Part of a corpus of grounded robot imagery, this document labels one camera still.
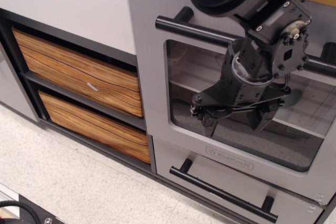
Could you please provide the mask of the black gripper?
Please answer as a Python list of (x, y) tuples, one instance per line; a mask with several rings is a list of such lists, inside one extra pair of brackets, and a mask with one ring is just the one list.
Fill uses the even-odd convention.
[(250, 39), (231, 42), (227, 48), (220, 79), (193, 95), (191, 114), (202, 122), (203, 134), (212, 137), (218, 119), (246, 113), (254, 132), (263, 130), (291, 93), (289, 74), (283, 83), (270, 73), (269, 53), (253, 46)]

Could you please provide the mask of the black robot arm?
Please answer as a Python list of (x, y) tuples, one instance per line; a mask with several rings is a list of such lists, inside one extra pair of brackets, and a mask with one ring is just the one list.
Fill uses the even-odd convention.
[(245, 30), (228, 44), (220, 79), (192, 98), (191, 114), (214, 134), (219, 119), (245, 112), (254, 131), (274, 118), (289, 96), (293, 71), (308, 61), (310, 13), (303, 0), (191, 0), (211, 16), (226, 16)]

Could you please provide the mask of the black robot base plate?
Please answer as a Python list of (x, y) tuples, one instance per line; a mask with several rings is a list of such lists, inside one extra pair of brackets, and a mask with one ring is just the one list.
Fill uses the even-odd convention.
[[(33, 203), (26, 197), (19, 195), (19, 202), (29, 206), (36, 214), (41, 224), (51, 223), (51, 224), (65, 224), (60, 218), (56, 217), (52, 213), (46, 211), (44, 208)], [(19, 223), (36, 223), (31, 214), (27, 210), (24, 210), (22, 207), (19, 208)]]

